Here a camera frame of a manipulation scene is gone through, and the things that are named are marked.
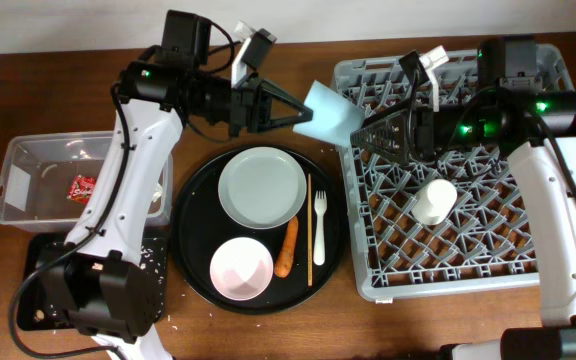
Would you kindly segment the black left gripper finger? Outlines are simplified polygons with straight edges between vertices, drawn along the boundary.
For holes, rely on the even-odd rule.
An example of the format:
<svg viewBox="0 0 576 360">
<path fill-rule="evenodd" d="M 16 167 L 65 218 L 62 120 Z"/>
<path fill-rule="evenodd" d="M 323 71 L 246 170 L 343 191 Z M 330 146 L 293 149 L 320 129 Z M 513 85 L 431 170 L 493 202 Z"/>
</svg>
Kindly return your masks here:
<svg viewBox="0 0 576 360">
<path fill-rule="evenodd" d="M 312 118 L 313 111 L 309 108 L 305 108 L 302 111 L 299 111 L 296 115 L 291 116 L 273 118 L 270 114 L 264 114 L 260 118 L 260 131 L 266 132 L 279 128 L 290 127 L 296 124 L 309 122 L 312 120 Z"/>
<path fill-rule="evenodd" d="M 270 108 L 273 101 L 279 101 L 291 108 L 304 108 L 302 101 L 285 91 L 279 85 L 266 79 L 260 82 L 260 104 Z"/>
</svg>

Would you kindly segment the light blue plastic cup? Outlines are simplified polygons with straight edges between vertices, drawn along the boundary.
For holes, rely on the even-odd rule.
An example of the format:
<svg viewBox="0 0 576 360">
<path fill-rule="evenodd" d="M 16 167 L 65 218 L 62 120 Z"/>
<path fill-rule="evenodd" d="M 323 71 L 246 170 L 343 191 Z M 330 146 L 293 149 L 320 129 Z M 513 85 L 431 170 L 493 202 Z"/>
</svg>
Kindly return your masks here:
<svg viewBox="0 0 576 360">
<path fill-rule="evenodd" d="M 361 128 L 364 120 L 362 108 L 318 81 L 313 82 L 304 104 L 313 116 L 295 125 L 295 133 L 336 146 L 351 145 L 351 134 Z"/>
</svg>

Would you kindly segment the white paper cup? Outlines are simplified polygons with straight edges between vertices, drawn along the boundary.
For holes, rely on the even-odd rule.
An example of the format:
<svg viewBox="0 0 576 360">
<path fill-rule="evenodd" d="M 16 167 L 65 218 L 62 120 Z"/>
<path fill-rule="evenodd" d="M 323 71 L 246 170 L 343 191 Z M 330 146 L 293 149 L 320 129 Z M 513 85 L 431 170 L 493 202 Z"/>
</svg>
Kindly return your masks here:
<svg viewBox="0 0 576 360">
<path fill-rule="evenodd" d="M 435 179 L 416 194 L 416 203 L 411 209 L 414 218 L 424 225 L 438 225 L 449 215 L 457 200 L 457 189 L 449 181 Z"/>
</svg>

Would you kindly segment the white plastic fork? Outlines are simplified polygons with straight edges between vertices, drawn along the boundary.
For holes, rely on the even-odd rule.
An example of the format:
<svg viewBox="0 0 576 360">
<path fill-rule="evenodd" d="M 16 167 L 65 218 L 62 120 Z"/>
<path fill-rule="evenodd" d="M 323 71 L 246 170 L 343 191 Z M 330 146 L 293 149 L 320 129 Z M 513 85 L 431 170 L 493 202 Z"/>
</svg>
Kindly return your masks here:
<svg viewBox="0 0 576 360">
<path fill-rule="evenodd" d="M 327 211 L 326 192 L 317 191 L 314 200 L 314 210 L 316 214 L 316 230 L 314 240 L 313 261 L 317 266 L 325 263 L 325 233 L 324 233 L 324 216 Z"/>
</svg>

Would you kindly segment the grey round plate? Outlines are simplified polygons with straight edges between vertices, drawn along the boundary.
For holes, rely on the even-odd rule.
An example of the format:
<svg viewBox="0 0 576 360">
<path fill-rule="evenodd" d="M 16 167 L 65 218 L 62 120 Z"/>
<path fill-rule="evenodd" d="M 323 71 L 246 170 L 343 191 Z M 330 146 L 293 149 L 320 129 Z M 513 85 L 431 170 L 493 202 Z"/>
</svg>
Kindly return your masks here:
<svg viewBox="0 0 576 360">
<path fill-rule="evenodd" d="M 267 230 L 291 220 L 301 209 L 307 180 L 296 158 L 274 147 L 253 147 L 237 153 L 218 181 L 223 210 L 236 223 Z"/>
</svg>

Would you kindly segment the wooden chopstick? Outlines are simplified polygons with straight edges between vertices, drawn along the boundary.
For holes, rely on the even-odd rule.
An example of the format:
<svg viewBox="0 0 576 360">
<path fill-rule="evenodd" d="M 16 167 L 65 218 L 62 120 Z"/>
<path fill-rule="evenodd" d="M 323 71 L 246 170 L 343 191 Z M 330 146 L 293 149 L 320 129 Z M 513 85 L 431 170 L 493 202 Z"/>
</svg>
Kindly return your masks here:
<svg viewBox="0 0 576 360">
<path fill-rule="evenodd" d="M 307 246 L 308 246 L 308 262 L 307 262 L 307 285 L 308 288 L 313 286 L 313 230 L 312 230 L 312 177 L 311 174 L 307 175 Z"/>
</svg>

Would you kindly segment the red snack wrapper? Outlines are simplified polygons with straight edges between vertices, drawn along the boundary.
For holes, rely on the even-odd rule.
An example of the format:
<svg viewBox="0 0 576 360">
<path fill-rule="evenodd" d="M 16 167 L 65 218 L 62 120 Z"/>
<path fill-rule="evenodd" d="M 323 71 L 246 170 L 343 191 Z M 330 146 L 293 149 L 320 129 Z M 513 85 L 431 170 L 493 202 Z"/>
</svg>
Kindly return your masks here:
<svg viewBox="0 0 576 360">
<path fill-rule="evenodd" d="M 96 179 L 90 176 L 77 175 L 69 188 L 67 199 L 87 204 L 92 196 Z"/>
</svg>

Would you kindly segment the pink bowl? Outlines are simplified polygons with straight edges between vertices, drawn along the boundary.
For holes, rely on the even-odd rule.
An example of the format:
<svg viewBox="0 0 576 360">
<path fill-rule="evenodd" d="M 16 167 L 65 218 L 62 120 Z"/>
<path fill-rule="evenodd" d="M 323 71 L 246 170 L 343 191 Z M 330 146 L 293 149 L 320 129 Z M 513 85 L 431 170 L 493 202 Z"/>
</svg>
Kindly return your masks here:
<svg viewBox="0 0 576 360">
<path fill-rule="evenodd" d="M 217 292 L 233 301 L 259 296 L 269 286 L 274 262 L 260 241 L 237 237 L 223 243 L 213 254 L 209 276 Z"/>
</svg>

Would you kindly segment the white tissue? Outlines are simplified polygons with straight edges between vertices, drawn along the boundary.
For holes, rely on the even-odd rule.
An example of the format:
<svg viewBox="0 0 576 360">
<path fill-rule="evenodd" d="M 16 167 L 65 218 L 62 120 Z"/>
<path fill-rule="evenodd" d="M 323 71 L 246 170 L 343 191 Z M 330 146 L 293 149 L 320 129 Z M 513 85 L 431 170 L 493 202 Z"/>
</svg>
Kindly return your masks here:
<svg viewBox="0 0 576 360">
<path fill-rule="evenodd" d="M 163 187 L 160 183 L 157 183 L 155 186 L 155 190 L 153 192 L 153 196 L 152 196 L 152 202 L 156 202 L 158 201 L 163 194 Z"/>
</svg>

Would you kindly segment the peanut shells and rice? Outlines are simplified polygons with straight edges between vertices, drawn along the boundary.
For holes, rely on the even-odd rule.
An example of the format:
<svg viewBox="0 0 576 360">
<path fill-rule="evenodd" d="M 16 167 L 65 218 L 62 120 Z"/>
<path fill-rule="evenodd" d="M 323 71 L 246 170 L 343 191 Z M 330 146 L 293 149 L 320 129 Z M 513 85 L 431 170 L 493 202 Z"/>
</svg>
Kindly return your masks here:
<svg viewBox="0 0 576 360">
<path fill-rule="evenodd" d="M 40 244 L 28 250 L 24 276 L 30 275 L 39 267 L 39 258 L 46 249 L 53 249 L 57 242 Z M 167 274 L 167 248 L 156 245 L 150 239 L 141 248 L 140 268 L 156 281 L 158 295 L 155 321 L 165 312 L 165 291 Z M 17 313 L 17 325 L 25 331 L 71 329 L 72 325 L 58 319 L 57 310 L 46 297 L 41 282 L 35 280 L 21 295 L 21 309 Z"/>
</svg>

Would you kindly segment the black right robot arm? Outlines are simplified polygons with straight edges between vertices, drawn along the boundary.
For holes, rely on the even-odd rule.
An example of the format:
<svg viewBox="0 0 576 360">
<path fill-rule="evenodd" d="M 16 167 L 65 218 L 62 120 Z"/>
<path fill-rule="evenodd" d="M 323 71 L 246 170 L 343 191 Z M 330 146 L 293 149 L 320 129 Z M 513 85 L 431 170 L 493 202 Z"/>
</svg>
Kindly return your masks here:
<svg viewBox="0 0 576 360">
<path fill-rule="evenodd" d="M 542 291 L 538 328 L 505 331 L 492 343 L 451 345 L 448 359 L 576 359 L 576 93 L 550 90 L 530 36 L 482 42 L 477 89 L 459 105 L 410 93 L 369 117 L 354 145 L 403 163 L 496 145 L 527 210 Z"/>
</svg>

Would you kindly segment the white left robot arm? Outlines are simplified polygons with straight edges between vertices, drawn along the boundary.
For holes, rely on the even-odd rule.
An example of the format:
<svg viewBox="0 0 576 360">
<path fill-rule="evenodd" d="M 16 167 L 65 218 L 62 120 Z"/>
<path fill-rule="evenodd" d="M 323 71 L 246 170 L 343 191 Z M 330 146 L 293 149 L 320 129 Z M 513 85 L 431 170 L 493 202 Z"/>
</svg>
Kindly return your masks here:
<svg viewBox="0 0 576 360">
<path fill-rule="evenodd" d="M 258 68 L 275 43 L 265 29 L 239 23 L 226 38 L 224 78 L 208 69 L 214 23 L 169 11 L 163 37 L 119 75 L 111 145 L 91 198 L 61 243 L 39 255 L 39 282 L 59 320 L 119 359 L 167 357 L 155 327 L 160 291 L 141 266 L 142 239 L 155 185 L 193 117 L 224 122 L 230 136 L 307 122 L 312 111 Z"/>
</svg>

